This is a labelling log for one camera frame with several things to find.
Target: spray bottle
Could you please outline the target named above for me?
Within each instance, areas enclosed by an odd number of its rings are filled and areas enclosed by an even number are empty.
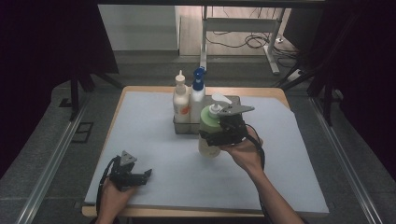
[[[176,133],[187,133],[190,130],[189,88],[184,84],[186,78],[180,73],[175,77],[176,87],[173,94],[174,123]]]
[[[205,107],[204,72],[205,68],[202,66],[194,71],[194,81],[191,86],[190,123],[192,133],[198,133],[201,111]]]
[[[227,97],[223,96],[220,93],[214,93],[212,95],[212,100],[215,102],[213,105],[206,106],[201,111],[201,122],[200,122],[200,130],[207,133],[217,133],[221,132],[222,128],[219,125],[219,116],[218,113],[222,110],[222,104],[229,105],[231,104],[231,100]],[[220,149],[218,147],[210,147],[207,145],[207,142],[204,138],[199,136],[198,143],[199,152],[201,155],[208,158],[215,158],[220,154]]]

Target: trigger spray bottle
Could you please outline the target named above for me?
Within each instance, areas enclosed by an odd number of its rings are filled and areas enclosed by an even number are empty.
[[[198,133],[201,111],[205,107],[205,84],[204,67],[199,67],[194,71],[194,81],[191,86],[190,95],[190,123],[191,132]]]
[[[214,93],[212,95],[213,105],[206,106],[201,111],[201,122],[200,130],[208,133],[218,133],[222,131],[219,125],[218,113],[222,110],[223,106],[231,104],[231,100],[223,96],[220,93]],[[220,154],[220,149],[218,147],[210,147],[206,140],[199,136],[198,148],[201,155],[208,158],[215,158]]]

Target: white wall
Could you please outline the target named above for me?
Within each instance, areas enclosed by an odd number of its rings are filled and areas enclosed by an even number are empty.
[[[113,50],[178,50],[178,7],[99,5]]]

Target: human hand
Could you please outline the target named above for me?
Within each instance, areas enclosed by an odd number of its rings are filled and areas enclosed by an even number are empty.
[[[114,218],[126,206],[129,199],[137,191],[138,186],[132,186],[126,191],[119,191],[116,185],[106,178],[102,190],[99,217],[96,224],[113,223]]]
[[[262,145],[263,141],[257,136],[251,127],[247,126],[247,132],[254,139]],[[219,146],[223,151],[228,152],[242,169],[244,169],[249,175],[254,172],[262,171],[262,162],[260,154],[257,148],[248,139],[244,139],[241,143],[227,146]]]

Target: metal frame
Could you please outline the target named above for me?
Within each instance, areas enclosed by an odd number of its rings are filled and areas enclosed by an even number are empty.
[[[334,150],[335,156],[337,157],[341,168],[346,175],[346,179],[348,180],[350,187],[352,187],[358,202],[361,204],[361,210],[363,210],[363,213],[366,215],[370,224],[382,223],[381,217],[376,211],[373,200],[371,199],[367,189],[363,186],[363,183],[359,179],[355,169],[350,163],[349,158],[340,141],[338,140],[334,129],[327,123],[325,118],[321,116],[322,108],[318,99],[311,97],[310,102],[315,109],[320,125],[322,126],[330,141],[330,144],[332,145],[332,149]]]
[[[212,7],[345,7],[351,1],[325,0],[97,0],[100,5],[212,6]]]
[[[49,158],[49,162],[44,168],[44,171],[41,173],[41,176],[35,183],[35,187],[33,188],[15,223],[20,224],[33,222],[35,214],[37,213],[40,204],[43,202],[44,196],[50,187],[50,183],[52,182],[52,179],[55,176],[59,165],[61,164],[64,153],[66,152],[70,141],[73,138],[73,134],[84,115],[89,100],[89,95],[82,99],[80,110],[77,112],[75,119],[69,121],[61,139],[58,142],[57,147],[54,149],[52,155]]]
[[[206,51],[206,32],[254,32],[254,33],[272,33],[270,43],[264,46],[265,56],[271,66],[274,75],[279,75],[279,68],[272,54],[277,33],[282,23],[285,8],[282,8],[276,20],[269,19],[231,19],[231,18],[208,18],[207,6],[204,6],[204,15],[202,17],[202,42],[200,66],[206,70],[207,51]]]

